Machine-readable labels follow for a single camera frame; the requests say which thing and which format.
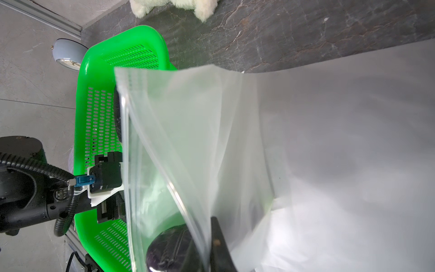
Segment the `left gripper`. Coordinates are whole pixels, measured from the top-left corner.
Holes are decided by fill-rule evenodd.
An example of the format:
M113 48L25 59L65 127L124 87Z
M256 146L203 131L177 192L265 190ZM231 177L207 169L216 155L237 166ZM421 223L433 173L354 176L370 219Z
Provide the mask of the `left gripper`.
M89 174L95 182L89 186L91 206L97 209L97 222L126 220L124 188L121 177L122 153L109 152L107 155L96 155L95 165Z

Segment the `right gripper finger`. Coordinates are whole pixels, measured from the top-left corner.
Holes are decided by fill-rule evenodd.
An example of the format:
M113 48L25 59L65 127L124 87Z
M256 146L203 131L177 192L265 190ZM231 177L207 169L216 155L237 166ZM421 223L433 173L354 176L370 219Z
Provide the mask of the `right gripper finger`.
M237 272L217 217L211 218L211 272Z

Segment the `clear zip-top bag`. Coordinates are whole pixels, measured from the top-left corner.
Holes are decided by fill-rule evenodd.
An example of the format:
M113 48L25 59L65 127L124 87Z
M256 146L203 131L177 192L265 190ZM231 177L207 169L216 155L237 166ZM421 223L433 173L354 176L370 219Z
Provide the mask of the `clear zip-top bag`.
M135 272L177 225L241 272L435 269L435 42L270 73L115 70Z

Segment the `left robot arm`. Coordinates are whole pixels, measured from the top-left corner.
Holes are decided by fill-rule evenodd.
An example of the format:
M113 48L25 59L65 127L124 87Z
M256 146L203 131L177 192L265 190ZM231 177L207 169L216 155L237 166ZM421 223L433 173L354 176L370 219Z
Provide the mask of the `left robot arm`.
M1 138L1 232L55 221L54 234L65 235L78 213L96 210L97 222L126 221L120 189L122 154L87 158L87 172L74 176L46 161L42 143L31 137Z

